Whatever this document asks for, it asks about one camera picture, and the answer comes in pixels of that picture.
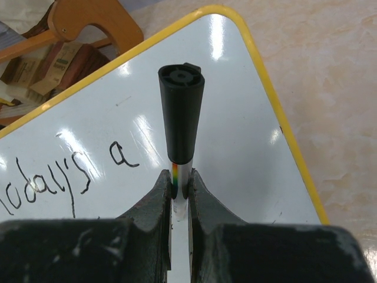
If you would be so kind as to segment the yellow framed whiteboard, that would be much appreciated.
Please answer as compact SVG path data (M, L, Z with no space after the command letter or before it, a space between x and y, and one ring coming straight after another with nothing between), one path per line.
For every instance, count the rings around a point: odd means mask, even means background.
M158 69L205 77L193 166L248 222L328 217L244 19L204 6L1 131L1 223L120 216L170 167Z

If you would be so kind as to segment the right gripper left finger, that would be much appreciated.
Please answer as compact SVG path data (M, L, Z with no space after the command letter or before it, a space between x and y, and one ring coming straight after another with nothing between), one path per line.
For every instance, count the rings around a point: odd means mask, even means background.
M166 282L171 268L171 180L115 219L1 224L2 282Z

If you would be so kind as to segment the white black marker pen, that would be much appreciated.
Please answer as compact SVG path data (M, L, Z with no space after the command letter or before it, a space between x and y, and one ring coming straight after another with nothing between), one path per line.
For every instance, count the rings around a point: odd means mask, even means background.
M187 214L197 129L205 79L201 68L185 62L158 71L167 156L171 162L171 197L178 221Z

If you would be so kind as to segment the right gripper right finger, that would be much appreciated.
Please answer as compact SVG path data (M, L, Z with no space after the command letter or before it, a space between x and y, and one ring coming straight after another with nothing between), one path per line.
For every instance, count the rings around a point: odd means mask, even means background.
M188 187L192 282L373 282L357 240L328 225L247 223L206 188Z

